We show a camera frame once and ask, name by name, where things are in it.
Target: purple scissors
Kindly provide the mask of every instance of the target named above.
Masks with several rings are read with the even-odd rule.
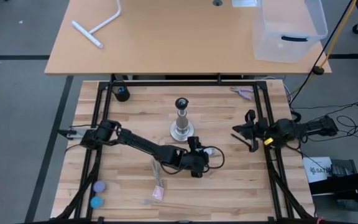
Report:
[[[243,89],[243,88],[237,88],[237,87],[230,87],[230,90],[233,91],[233,92],[238,93],[238,94],[239,94],[241,97],[243,97],[244,99],[252,100],[252,98],[251,98],[249,95],[246,95],[246,94],[243,93],[243,92],[253,93],[253,92],[254,92],[253,90]]]

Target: yellow tag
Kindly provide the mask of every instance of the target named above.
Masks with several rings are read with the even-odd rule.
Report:
[[[268,138],[264,141],[265,146],[267,146],[268,144],[272,143],[273,139],[272,138]]]

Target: light wooden desk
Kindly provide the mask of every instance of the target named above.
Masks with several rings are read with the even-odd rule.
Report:
[[[256,10],[230,0],[121,0],[122,14],[97,31],[99,49],[73,28],[85,29],[111,17],[115,0],[71,0],[45,73],[121,74],[305,74],[322,50],[316,44],[297,63],[254,59],[252,23]],[[324,66],[326,73],[331,69]]]
[[[290,118],[283,83],[280,80],[267,83],[275,119]],[[83,83],[74,124],[90,124],[97,88],[98,82]],[[175,100],[186,97],[190,101],[188,117],[195,125],[195,136],[200,137],[203,145],[222,149],[226,163],[201,179],[190,177],[189,171],[177,175],[162,172],[164,200],[147,203],[145,200],[151,200],[155,187],[149,165],[151,156],[129,146],[104,147],[99,179],[107,182],[108,189],[98,194],[105,201],[101,209],[94,210],[93,218],[266,221],[268,216],[274,216],[264,150],[250,153],[243,143],[230,136],[232,126],[243,124],[249,109],[256,110],[254,101],[242,99],[229,91],[228,86],[130,86],[129,91],[131,98],[127,102],[120,103],[112,97],[109,119],[119,121],[123,128],[150,141],[188,149],[187,144],[177,144],[169,134],[170,125],[177,117]],[[69,146],[78,143],[70,141]],[[313,214],[301,156],[289,149],[283,149],[282,154],[290,190]],[[84,156],[82,147],[67,152],[51,217],[61,213],[77,192]],[[211,165],[220,162],[221,156],[211,158]],[[83,208],[87,206],[88,197],[84,198]],[[282,194],[280,202],[285,216]]]

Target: container handle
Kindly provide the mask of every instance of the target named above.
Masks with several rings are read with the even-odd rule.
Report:
[[[281,39],[286,40],[286,41],[292,41],[292,42],[306,42],[306,41],[308,41],[307,38],[287,37],[287,36],[281,36]]]

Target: yellow cable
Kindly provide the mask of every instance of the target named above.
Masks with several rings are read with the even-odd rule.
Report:
[[[346,13],[345,17],[343,18],[343,21],[342,21],[341,24],[339,25],[338,31],[335,33],[335,36],[334,36],[334,38],[333,38],[333,41],[332,41],[331,45],[329,46],[329,49],[328,49],[328,53],[327,53],[327,55],[326,55],[326,58],[324,59],[324,61],[323,61],[323,62],[321,63],[321,65],[319,66],[320,68],[322,68],[322,67],[325,65],[325,63],[327,63],[328,58],[329,58],[329,56],[331,55],[331,53],[333,52],[334,47],[335,47],[335,45],[336,45],[336,42],[337,42],[339,36],[340,36],[341,33],[342,33],[343,27],[346,25],[347,21],[349,20],[350,15],[352,14],[352,11],[353,11],[354,7],[356,6],[356,2],[357,2],[357,0],[353,0],[351,8],[348,10],[348,12]],[[308,80],[306,83],[309,83],[309,82],[313,81],[315,77],[316,77],[316,75],[312,75],[312,77],[310,77],[309,80]],[[300,87],[297,88],[297,89],[293,92],[293,94],[297,94],[298,91],[299,91],[299,89],[300,89]]]

